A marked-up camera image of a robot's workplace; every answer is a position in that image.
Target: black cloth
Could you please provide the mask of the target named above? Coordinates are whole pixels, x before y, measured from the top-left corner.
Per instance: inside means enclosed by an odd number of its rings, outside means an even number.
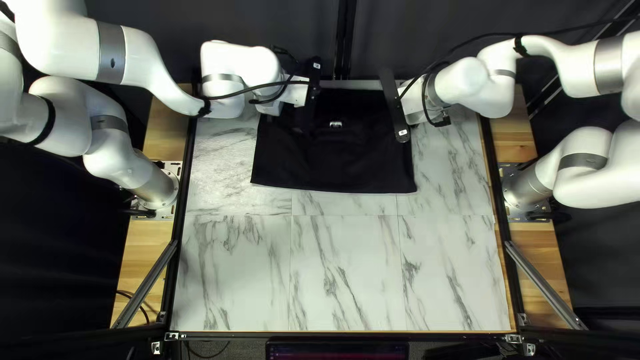
[[[306,119],[308,134],[300,129],[301,111],[286,104],[279,117],[261,115],[252,183],[346,193],[417,191],[411,143],[396,141],[382,91],[322,89],[315,115]]]

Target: metal mounting plate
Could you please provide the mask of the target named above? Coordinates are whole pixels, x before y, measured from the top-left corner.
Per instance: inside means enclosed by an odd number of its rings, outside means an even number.
[[[180,181],[180,177],[182,176],[182,161],[162,161],[164,164],[163,171],[166,172],[171,178],[174,179],[174,182]],[[156,210],[156,217],[147,218],[147,217],[138,217],[133,216],[131,220],[142,220],[142,221],[173,221],[175,217],[175,207],[177,202],[177,197],[175,200],[165,206],[164,208]],[[139,199],[134,199],[131,202],[131,209],[140,209],[146,210],[147,208],[143,205],[143,202]]]
[[[517,169],[517,166],[520,163],[498,163],[498,172],[500,177],[507,176],[515,176],[520,170]],[[509,222],[550,222],[551,220],[548,218],[544,219],[527,219],[527,211],[522,211],[518,208],[515,208],[509,205],[506,201],[504,202],[505,210],[507,211],[507,219]],[[536,204],[536,209],[531,211],[531,213],[548,213],[551,212],[551,207],[549,206],[549,201],[544,200]]]

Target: metal rod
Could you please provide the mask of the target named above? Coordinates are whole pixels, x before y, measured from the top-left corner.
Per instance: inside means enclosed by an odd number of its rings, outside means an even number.
[[[340,0],[338,3],[338,24],[333,55],[333,79],[347,80],[351,68],[351,47],[356,18],[356,0]]]
[[[112,329],[121,329],[129,326],[129,323],[131,323],[131,320],[133,320],[133,317],[136,315],[138,308],[140,307],[140,305],[142,305],[145,297],[147,297],[147,294],[149,294],[149,291],[156,283],[156,280],[160,276],[160,273],[167,265],[169,260],[171,260],[173,254],[175,253],[175,249],[177,249],[177,245],[178,241],[174,240],[164,248],[162,254],[160,254],[160,257],[158,258],[158,260],[156,260],[154,266],[151,268],[151,270],[149,270],[149,273],[144,278],[144,280],[142,280],[140,286],[138,286],[136,293],[133,294],[127,305],[120,313],[120,316],[118,316],[118,319],[111,327]]]
[[[574,330],[589,330],[582,323],[580,318],[571,310],[560,295],[549,285],[545,278],[538,272],[535,266],[533,266],[527,258],[520,252],[518,247],[512,242],[507,241],[505,243],[507,253],[516,262],[518,267],[527,274],[527,276],[533,281],[538,289],[542,292],[547,302],[553,307],[554,311],[564,320],[569,327]]]

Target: white marble surface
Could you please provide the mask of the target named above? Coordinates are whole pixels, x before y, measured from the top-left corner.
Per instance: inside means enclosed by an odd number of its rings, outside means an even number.
[[[188,214],[291,213],[291,190],[251,184],[258,116],[200,119],[193,150]]]
[[[290,240],[287,215],[188,215],[172,327],[287,330]]]
[[[480,130],[473,111],[450,110],[450,126],[412,129],[416,194],[397,195],[398,215],[492,215]]]
[[[405,330],[395,216],[294,216],[289,329]]]
[[[293,192],[293,215],[396,215],[395,194]]]
[[[407,329],[509,329],[493,217],[399,217]]]
[[[477,119],[451,114],[413,129],[409,195],[252,185],[255,112],[200,120],[172,329],[508,330]]]

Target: metal bracket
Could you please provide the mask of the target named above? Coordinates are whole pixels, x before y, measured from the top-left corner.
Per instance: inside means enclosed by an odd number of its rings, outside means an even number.
[[[529,321],[529,317],[525,313],[518,313],[516,318],[518,319],[519,326],[529,326],[531,322]]]
[[[523,344],[522,350],[524,356],[533,356],[536,354],[536,344]]]
[[[177,332],[166,332],[164,334],[164,340],[165,341],[176,341],[178,340],[178,333]]]
[[[170,177],[176,177],[178,180],[178,183],[180,181],[180,177],[182,175],[182,161],[160,161],[161,164],[161,168],[164,172],[166,172]],[[178,189],[178,183],[175,184],[175,189]],[[175,207],[176,207],[176,203],[177,203],[177,197],[176,199],[169,205],[165,206],[162,209],[158,209],[156,210],[156,217],[154,218],[147,218],[147,217],[143,217],[143,216],[133,216],[131,217],[131,220],[143,220],[143,221],[173,221],[173,218],[175,217]],[[140,199],[134,199],[133,201],[131,201],[131,209],[135,209],[135,210],[145,210],[147,208],[144,207],[144,202]]]
[[[520,170],[517,168],[517,165],[520,163],[498,163],[498,173],[500,174],[500,178],[507,176],[515,176]],[[534,211],[522,211],[518,208],[515,208],[509,205],[506,201],[504,202],[504,208],[507,211],[507,219],[509,222],[550,222],[549,218],[537,218],[529,220],[527,218],[528,213],[548,213],[551,209],[549,206],[549,201],[544,200],[536,205],[536,209]]]
[[[506,334],[504,339],[510,344],[522,344],[522,337],[518,334]]]
[[[160,355],[162,352],[160,350],[160,341],[156,341],[151,343],[151,354]]]
[[[533,356],[536,353],[536,344],[524,342],[524,337],[522,337],[521,335],[506,334],[504,336],[504,339],[510,344],[522,344],[522,354],[524,354],[524,356]]]
[[[164,323],[164,319],[166,319],[166,311],[160,311],[158,316],[156,317],[157,323]]]

